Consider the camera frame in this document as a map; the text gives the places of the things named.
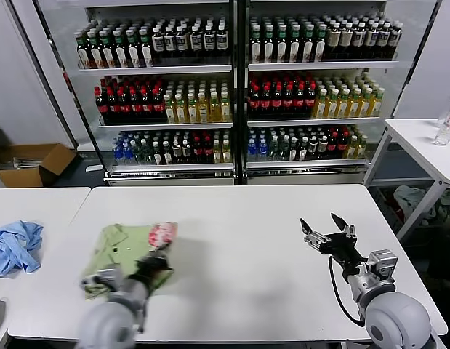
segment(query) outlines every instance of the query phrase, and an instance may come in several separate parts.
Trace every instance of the plastic water bottle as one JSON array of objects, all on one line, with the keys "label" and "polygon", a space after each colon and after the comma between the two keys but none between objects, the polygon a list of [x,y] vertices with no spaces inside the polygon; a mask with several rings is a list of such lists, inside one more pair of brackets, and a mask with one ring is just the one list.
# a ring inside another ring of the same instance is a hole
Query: plastic water bottle
[{"label": "plastic water bottle", "polygon": [[450,111],[446,115],[443,124],[440,126],[433,143],[436,145],[447,145],[450,142]]}]

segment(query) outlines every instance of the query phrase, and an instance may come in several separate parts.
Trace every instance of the folded clothing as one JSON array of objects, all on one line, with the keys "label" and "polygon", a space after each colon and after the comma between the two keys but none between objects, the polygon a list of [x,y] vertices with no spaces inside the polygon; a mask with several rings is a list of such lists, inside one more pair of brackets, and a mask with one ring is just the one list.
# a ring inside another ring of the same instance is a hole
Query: folded clothing
[{"label": "folded clothing", "polygon": [[[137,261],[150,250],[165,243],[172,243],[177,235],[177,223],[162,222],[154,225],[127,227],[121,224],[102,229],[94,255],[84,270],[83,279],[105,269],[107,265],[119,264],[125,276],[137,270]],[[172,270],[161,272],[156,278],[155,288],[160,287],[172,274]],[[84,286],[86,298],[94,298],[107,292],[102,285]]]}]

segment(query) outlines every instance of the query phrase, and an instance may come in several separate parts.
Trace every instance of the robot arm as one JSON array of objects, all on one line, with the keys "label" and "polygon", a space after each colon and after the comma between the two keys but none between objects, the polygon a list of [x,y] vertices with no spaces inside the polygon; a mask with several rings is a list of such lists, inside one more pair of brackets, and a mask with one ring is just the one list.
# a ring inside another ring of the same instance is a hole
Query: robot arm
[{"label": "robot arm", "polygon": [[[353,225],[332,214],[341,230],[321,235],[312,231],[301,218],[304,241],[322,254],[330,254],[329,270],[339,306],[345,315],[359,326],[365,326],[373,342],[384,349],[418,349],[429,340],[432,332],[427,311],[414,298],[395,291],[393,272],[398,258],[387,249],[373,251],[369,258],[355,249],[357,236]],[[357,303],[359,320],[355,320],[342,305],[334,281],[332,260],[342,267],[342,276],[349,283]]]}]

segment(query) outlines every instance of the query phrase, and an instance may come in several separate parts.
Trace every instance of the white wall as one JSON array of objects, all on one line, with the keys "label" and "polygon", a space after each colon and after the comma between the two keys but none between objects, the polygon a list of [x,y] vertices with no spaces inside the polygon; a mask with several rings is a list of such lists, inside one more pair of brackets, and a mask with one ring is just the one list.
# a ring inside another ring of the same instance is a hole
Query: white wall
[{"label": "white wall", "polygon": [[72,147],[2,1],[0,127],[13,144],[63,143]]}]

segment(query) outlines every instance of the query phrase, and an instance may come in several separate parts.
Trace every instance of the white table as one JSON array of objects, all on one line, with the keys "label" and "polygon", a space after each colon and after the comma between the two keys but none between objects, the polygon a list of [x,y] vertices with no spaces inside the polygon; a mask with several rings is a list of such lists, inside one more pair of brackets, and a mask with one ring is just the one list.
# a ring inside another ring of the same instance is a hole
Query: white table
[{"label": "white table", "polygon": [[386,127],[363,184],[366,187],[371,184],[391,140],[395,140],[435,181],[398,231],[398,239],[404,241],[418,226],[422,215],[450,188],[450,143],[446,146],[432,143],[438,132],[435,119],[392,119],[386,120]]},{"label": "white table", "polygon": [[[63,237],[62,232],[81,207],[90,188],[29,188],[0,189],[0,227],[16,220],[38,223],[42,229],[42,246],[38,252],[42,265],[47,262],[47,252]],[[0,278],[0,299],[7,302],[5,321],[0,328],[0,347],[7,341],[7,327],[11,320],[9,311],[17,298],[28,291],[27,283],[40,273],[31,274],[16,270]]]},{"label": "white table", "polygon": [[[328,256],[304,241],[300,217],[333,233],[336,212],[358,232],[358,250],[391,249],[398,291],[417,298],[437,333],[447,326],[414,267],[362,185],[95,188],[60,245],[14,308],[9,334],[76,340],[86,301],[81,272],[106,225],[179,223],[174,275],[150,299],[139,342],[366,340],[339,308]],[[357,313],[336,266],[347,309]],[[45,292],[46,297],[38,297]]]}]

